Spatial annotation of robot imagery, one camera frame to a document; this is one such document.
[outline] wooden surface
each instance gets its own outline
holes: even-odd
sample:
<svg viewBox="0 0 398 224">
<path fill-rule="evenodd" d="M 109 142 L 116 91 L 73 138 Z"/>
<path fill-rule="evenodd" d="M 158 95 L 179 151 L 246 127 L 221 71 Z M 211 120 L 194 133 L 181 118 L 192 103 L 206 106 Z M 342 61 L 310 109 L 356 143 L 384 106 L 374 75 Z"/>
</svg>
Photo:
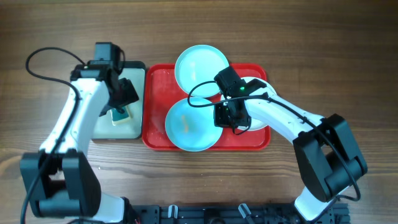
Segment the wooden surface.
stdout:
<svg viewBox="0 0 398 224">
<path fill-rule="evenodd" d="M 196 44 L 263 66 L 283 98 L 351 125 L 369 167 L 358 182 L 363 199 L 350 203 L 352 223 L 398 223 L 396 2 L 37 2 L 49 4 L 0 1 L 0 223 L 19 221 L 19 159 L 38 150 L 68 92 L 29 76 L 26 57 L 56 46 L 87 61 L 99 41 L 147 66 L 174 63 Z M 37 73 L 66 80 L 74 65 L 58 52 L 32 61 Z M 141 140 L 96 141 L 88 159 L 103 191 L 133 204 L 291 202 L 303 189 L 293 147 L 275 132 L 260 152 L 155 152 Z M 59 220 L 29 211 L 27 222 Z"/>
</svg>

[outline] red tray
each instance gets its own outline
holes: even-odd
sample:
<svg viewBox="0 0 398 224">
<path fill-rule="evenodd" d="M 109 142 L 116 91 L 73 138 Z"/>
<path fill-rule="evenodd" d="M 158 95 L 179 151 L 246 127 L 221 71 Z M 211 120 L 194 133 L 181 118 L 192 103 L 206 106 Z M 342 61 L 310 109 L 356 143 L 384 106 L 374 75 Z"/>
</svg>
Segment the red tray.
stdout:
<svg viewBox="0 0 398 224">
<path fill-rule="evenodd" d="M 233 63 L 231 66 L 240 77 L 267 80 L 266 72 L 259 65 Z M 157 64 L 152 66 L 146 75 L 142 140 L 154 150 L 181 150 L 169 140 L 164 126 L 169 109 L 188 96 L 175 81 L 174 67 L 174 64 Z M 209 100 L 219 101 L 220 95 L 213 96 Z M 224 128 L 220 139 L 207 150 L 256 151 L 266 147 L 270 140 L 271 131 L 268 126 L 258 131 L 248 131 L 240 136 L 233 134 L 232 129 Z"/>
</svg>

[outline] robotic arm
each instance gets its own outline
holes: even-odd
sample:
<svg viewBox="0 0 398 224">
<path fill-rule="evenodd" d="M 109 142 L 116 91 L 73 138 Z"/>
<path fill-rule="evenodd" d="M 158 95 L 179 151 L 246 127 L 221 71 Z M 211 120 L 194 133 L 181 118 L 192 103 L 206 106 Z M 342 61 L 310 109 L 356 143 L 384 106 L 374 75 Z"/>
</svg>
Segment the robotic arm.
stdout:
<svg viewBox="0 0 398 224">
<path fill-rule="evenodd" d="M 106 114 L 111 108 L 121 110 L 123 106 L 138 100 L 131 82 L 118 80 L 121 52 L 112 43 L 96 44 L 95 59 L 88 65 L 76 66 L 71 73 L 72 85 L 78 89 L 80 101 L 76 116 L 61 144 L 52 152 L 75 103 L 75 92 L 72 90 L 39 153 L 23 155 L 20 167 L 27 191 L 34 177 L 40 176 L 29 199 L 35 216 L 88 217 L 105 223 L 140 224 L 128 199 L 101 192 L 100 183 L 86 158 L 98 116 Z M 277 96 L 269 84 L 257 80 L 246 83 L 232 67 L 217 74 L 215 82 L 227 99 L 215 105 L 216 126 L 233 129 L 249 126 L 251 118 L 255 118 L 268 124 L 294 145 L 300 175 L 305 184 L 294 206 L 304 220 L 316 220 L 352 184 L 349 173 L 336 153 L 324 155 L 322 152 L 321 147 L 327 142 L 319 131 L 330 139 L 343 156 L 355 180 L 367 172 L 366 162 L 341 116 L 334 114 L 324 118 L 301 110 Z M 44 173 L 40 173 L 46 159 L 50 159 L 50 165 L 45 167 Z M 58 170 L 63 171 L 65 180 L 52 180 L 49 177 Z"/>
</svg>

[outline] wood grain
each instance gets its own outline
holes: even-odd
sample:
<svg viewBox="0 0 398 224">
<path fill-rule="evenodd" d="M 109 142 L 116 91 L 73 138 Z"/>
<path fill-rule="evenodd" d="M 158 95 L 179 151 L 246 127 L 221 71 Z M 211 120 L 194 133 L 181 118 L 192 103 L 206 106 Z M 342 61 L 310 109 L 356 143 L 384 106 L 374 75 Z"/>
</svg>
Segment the wood grain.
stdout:
<svg viewBox="0 0 398 224">
<path fill-rule="evenodd" d="M 68 91 L 30 77 L 26 57 L 57 46 L 90 60 L 99 41 L 147 66 L 174 63 L 195 44 L 263 66 L 286 100 L 350 123 L 369 166 L 358 182 L 363 199 L 350 203 L 352 223 L 398 223 L 396 1 L 79 2 L 0 1 L 0 223 L 19 221 L 19 159 L 47 137 Z M 46 52 L 32 69 L 68 79 L 75 64 Z M 141 140 L 96 141 L 88 158 L 103 191 L 133 204 L 290 202 L 303 188 L 293 148 L 275 132 L 261 152 L 154 152 Z M 31 212 L 27 222 L 65 223 Z"/>
</svg>

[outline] plate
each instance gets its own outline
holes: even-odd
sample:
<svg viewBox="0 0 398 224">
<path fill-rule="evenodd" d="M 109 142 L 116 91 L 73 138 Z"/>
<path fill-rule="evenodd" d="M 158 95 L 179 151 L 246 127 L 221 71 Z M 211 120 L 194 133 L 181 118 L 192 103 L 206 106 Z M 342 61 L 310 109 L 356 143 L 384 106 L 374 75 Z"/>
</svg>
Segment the plate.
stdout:
<svg viewBox="0 0 398 224">
<path fill-rule="evenodd" d="M 175 79 L 179 87 L 189 93 L 198 84 L 214 81 L 218 72 L 228 66 L 226 57 L 215 47 L 196 45 L 178 57 L 175 63 Z M 217 84 L 209 83 L 197 88 L 192 96 L 207 98 L 219 92 Z"/>
<path fill-rule="evenodd" d="M 267 87 L 269 87 L 269 88 L 275 93 L 274 88 L 273 88 L 270 84 L 268 84 L 266 81 L 264 81 L 264 80 L 262 80 L 262 79 L 260 79 L 260 78 L 256 78 L 256 77 L 243 77 L 242 79 L 243 79 L 244 81 L 246 81 L 246 83 L 250 82 L 250 81 L 253 80 L 253 79 L 258 79 L 258 80 L 260 80 L 261 82 L 267 84 Z M 225 98 L 224 98 L 223 95 L 221 96 L 220 101 L 221 101 L 221 100 L 225 100 Z M 265 128 L 266 126 L 267 126 L 266 123 L 263 123 L 263 122 L 260 121 L 260 120 L 257 120 L 257 119 L 253 119 L 253 118 L 252 118 L 252 120 L 251 120 L 251 126 L 250 126 L 250 128 L 249 128 L 248 131 L 257 131 L 257 130 L 260 130 L 260 129 L 262 129 L 262 128 Z M 240 130 L 246 130 L 246 128 L 247 128 L 247 127 L 243 127 L 243 126 L 239 126 L 239 127 L 238 127 L 238 129 L 240 129 Z"/>
<path fill-rule="evenodd" d="M 204 98 L 190 98 L 192 104 L 211 103 Z M 194 108 L 182 99 L 171 107 L 166 116 L 167 137 L 177 147 L 198 152 L 208 149 L 221 137 L 223 128 L 214 125 L 214 106 Z"/>
</svg>

